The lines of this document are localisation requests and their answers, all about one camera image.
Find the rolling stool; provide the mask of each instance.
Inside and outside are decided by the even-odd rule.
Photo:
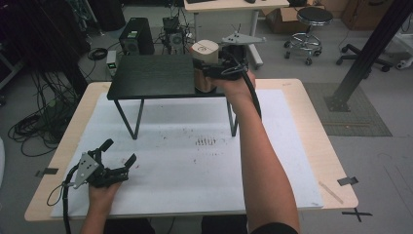
[[[304,50],[308,53],[306,64],[311,65],[313,63],[311,56],[319,56],[322,50],[320,39],[311,33],[312,28],[330,24],[333,21],[333,15],[325,9],[307,7],[298,11],[297,18],[309,26],[306,32],[295,33],[284,43],[284,47],[287,48],[284,57],[289,59],[291,49]]]

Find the black table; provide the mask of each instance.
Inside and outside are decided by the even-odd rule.
[[[123,56],[107,94],[114,100],[128,131],[137,139],[143,104],[146,99],[158,98],[213,98],[225,97],[217,89],[201,93],[194,86],[194,66],[190,56]],[[136,127],[133,131],[119,103],[120,99],[140,99]],[[237,118],[233,122],[231,105],[227,101],[231,134],[237,132]]]

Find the forearm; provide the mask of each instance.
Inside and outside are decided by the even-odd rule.
[[[244,200],[250,230],[283,222],[299,230],[288,178],[250,101],[238,103]]]

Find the white work surface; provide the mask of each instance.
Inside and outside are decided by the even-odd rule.
[[[264,126],[290,179],[297,207],[322,207],[282,91],[257,94]],[[123,100],[121,105],[135,123],[139,100]],[[239,135],[231,137],[224,97],[147,99],[138,138],[132,140],[114,102],[102,94],[68,169],[79,162],[82,152],[100,147],[108,138],[114,144],[102,154],[105,167],[122,167],[133,153],[137,156],[112,215],[244,213]],[[86,215],[88,205],[87,185],[69,189],[70,216]],[[52,216],[62,216],[61,202]]]

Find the tape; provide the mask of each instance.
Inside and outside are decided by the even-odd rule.
[[[36,175],[37,177],[43,177],[43,175],[55,175],[57,174],[58,169],[54,168],[45,168],[45,170],[42,171],[37,171]]]
[[[346,184],[353,185],[358,183],[358,180],[355,177],[344,177],[338,179],[337,182],[340,183],[341,186],[344,186]]]
[[[357,208],[355,208],[355,211],[354,211],[353,213],[341,212],[341,214],[343,214],[343,215],[356,215],[359,222],[361,222],[361,216],[362,216],[362,215],[373,216],[373,214],[371,214],[371,213],[360,213],[360,212],[357,210]]]

